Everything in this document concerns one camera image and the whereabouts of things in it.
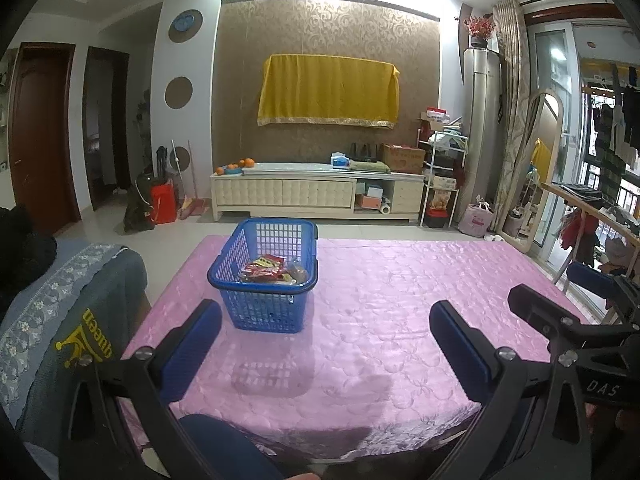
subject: white shelving rack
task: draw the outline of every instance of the white shelving rack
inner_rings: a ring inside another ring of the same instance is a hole
[[[443,191],[450,191],[452,193],[455,194],[455,198],[453,201],[453,209],[451,210],[451,215],[449,216],[449,227],[451,227],[451,222],[453,221],[453,213],[456,210],[456,205],[458,204],[458,192],[460,191],[460,188],[458,186],[456,186],[456,189],[448,189],[446,187],[435,187],[433,185],[433,170],[445,170],[445,171],[451,171],[451,173],[453,173],[453,168],[446,168],[445,166],[436,166],[435,165],[435,158],[436,158],[436,152],[448,152],[448,151],[452,151],[452,152],[460,152],[462,153],[462,168],[465,167],[465,162],[466,162],[466,154],[468,151],[468,137],[466,136],[462,136],[462,135],[458,135],[458,134],[453,134],[450,132],[434,132],[433,135],[436,134],[443,134],[449,137],[452,137],[453,139],[460,139],[464,141],[465,147],[463,148],[450,148],[447,146],[436,146],[435,144],[431,144],[430,142],[427,142],[426,140],[420,140],[420,132],[418,132],[418,148],[420,148],[421,146],[431,146],[432,150],[431,150],[431,162],[427,162],[424,161],[424,165],[427,168],[431,168],[431,173],[429,175],[428,178],[425,178],[425,183],[424,183],[424,187],[426,188],[426,193],[424,195],[424,204],[422,205],[422,215],[420,216],[420,227],[422,227],[422,224],[424,223],[424,215],[427,212],[427,203],[428,203],[428,199],[429,199],[429,192],[431,189],[439,189],[439,190],[443,190]]]

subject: red flowers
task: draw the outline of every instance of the red flowers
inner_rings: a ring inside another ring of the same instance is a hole
[[[469,29],[469,34],[483,40],[487,40],[495,28],[492,18],[478,18],[477,16],[465,20],[465,25]]]

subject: pink quilted tablecloth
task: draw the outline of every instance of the pink quilted tablecloth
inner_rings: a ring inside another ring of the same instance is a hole
[[[226,237],[209,236],[171,280],[126,356],[156,346],[203,298],[222,304],[207,269]],[[220,335],[180,417],[209,413],[276,452],[354,458],[417,449],[469,418],[462,391],[429,330],[428,312],[449,300],[494,346],[548,361],[546,340],[510,313],[510,288],[527,283],[581,319],[571,302],[507,243],[318,240],[319,280],[295,335]],[[137,443],[146,437],[129,412]]]

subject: yellow logo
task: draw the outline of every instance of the yellow logo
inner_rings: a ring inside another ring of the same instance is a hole
[[[100,328],[98,327],[98,322],[94,319],[94,314],[87,309],[84,314],[82,314],[82,320],[84,320],[85,325],[89,329],[89,332],[94,336],[95,341],[98,343],[100,350],[105,358],[110,358],[113,354],[111,350],[111,343],[104,336]],[[84,329],[82,328],[82,324],[78,325],[78,327],[62,342],[56,343],[56,350],[62,350],[67,345],[73,345],[73,353],[71,357],[65,361],[65,368],[69,368],[71,363],[78,359],[83,353],[89,352],[95,359],[97,363],[102,362],[102,357],[100,357],[96,351],[89,345],[89,341],[84,334]]]

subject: yellow cloth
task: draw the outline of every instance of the yellow cloth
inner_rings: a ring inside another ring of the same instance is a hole
[[[538,170],[540,182],[546,182],[549,165],[551,164],[551,151],[540,139],[536,140],[536,147],[533,148],[533,153],[531,154],[531,163]]]
[[[354,57],[274,54],[264,62],[258,124],[351,124],[393,128],[398,70]]]

